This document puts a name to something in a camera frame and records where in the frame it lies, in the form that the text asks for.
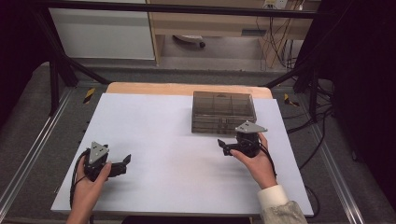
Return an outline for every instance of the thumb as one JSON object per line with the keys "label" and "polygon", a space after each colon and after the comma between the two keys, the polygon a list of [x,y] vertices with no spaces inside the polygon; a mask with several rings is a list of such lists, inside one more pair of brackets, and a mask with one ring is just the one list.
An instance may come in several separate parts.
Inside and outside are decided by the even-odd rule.
{"label": "thumb", "polygon": [[100,174],[96,178],[95,182],[105,183],[108,178],[108,175],[110,174],[110,171],[111,171],[111,161],[108,161],[106,165],[103,167],[103,169],[100,171]]}
{"label": "thumb", "polygon": [[242,163],[245,164],[245,161],[246,161],[246,159],[247,159],[247,156],[245,156],[244,153],[242,153],[242,152],[240,152],[240,151],[238,151],[238,150],[235,150],[235,149],[231,149],[230,152],[231,152],[231,154],[233,154],[233,156],[234,156],[235,158],[237,158],[239,161],[241,161]]}

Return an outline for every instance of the transparent container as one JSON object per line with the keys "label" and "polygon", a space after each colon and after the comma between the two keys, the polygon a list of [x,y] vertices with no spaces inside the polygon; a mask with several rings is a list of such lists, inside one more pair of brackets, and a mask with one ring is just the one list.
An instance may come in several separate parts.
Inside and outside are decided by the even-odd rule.
{"label": "transparent container", "polygon": [[250,94],[195,91],[192,102],[193,133],[235,134],[245,121],[256,122]]}

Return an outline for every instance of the black curtain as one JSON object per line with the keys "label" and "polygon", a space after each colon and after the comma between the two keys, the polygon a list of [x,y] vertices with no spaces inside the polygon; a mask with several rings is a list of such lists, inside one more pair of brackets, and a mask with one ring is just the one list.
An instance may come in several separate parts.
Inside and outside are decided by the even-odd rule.
{"label": "black curtain", "polygon": [[[57,34],[47,9],[43,9],[43,15]],[[35,23],[28,2],[0,0],[0,127],[18,102],[33,71],[48,62],[50,55],[48,41]]]}
{"label": "black curtain", "polygon": [[[345,4],[346,13],[334,21],[331,47],[324,46],[327,50],[320,52],[324,56],[319,58],[318,77],[333,81],[336,117],[351,147],[396,209],[396,4],[393,0],[377,3]],[[328,29],[329,23],[312,24],[300,61],[327,34],[322,27]]]}

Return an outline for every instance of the white tabletop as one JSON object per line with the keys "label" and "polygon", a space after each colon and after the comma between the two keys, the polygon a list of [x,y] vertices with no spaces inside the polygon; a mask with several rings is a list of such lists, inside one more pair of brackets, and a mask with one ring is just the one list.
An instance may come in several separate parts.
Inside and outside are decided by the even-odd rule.
{"label": "white tabletop", "polygon": [[[305,215],[313,211],[305,193],[276,100],[253,99],[257,124],[276,166],[277,181]],[[68,213],[70,181],[77,157],[92,141],[108,144],[108,159],[132,154],[127,173],[111,177],[94,207],[121,215],[253,216],[260,213],[260,190],[247,168],[223,156],[217,139],[191,132],[192,96],[105,93],[95,110],[69,171],[51,207]]]}

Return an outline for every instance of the hand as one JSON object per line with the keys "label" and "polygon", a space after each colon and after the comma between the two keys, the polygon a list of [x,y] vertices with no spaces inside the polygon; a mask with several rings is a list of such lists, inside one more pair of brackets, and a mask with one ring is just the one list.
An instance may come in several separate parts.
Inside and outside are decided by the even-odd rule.
{"label": "hand", "polygon": [[[262,144],[268,148],[268,142],[264,135],[262,133],[258,133],[258,136]],[[271,162],[261,150],[254,158],[247,157],[238,150],[231,149],[230,152],[234,157],[246,165],[250,174],[259,184],[260,188],[267,189],[277,185]]]}
{"label": "hand", "polygon": [[108,162],[100,172],[99,176],[94,182],[85,177],[84,174],[84,160],[85,156],[81,158],[78,164],[76,180],[80,180],[76,184],[76,190],[73,198],[72,211],[66,223],[84,223],[88,222],[92,209],[95,207],[96,202],[102,191],[102,187],[107,181],[110,174],[111,162]]}

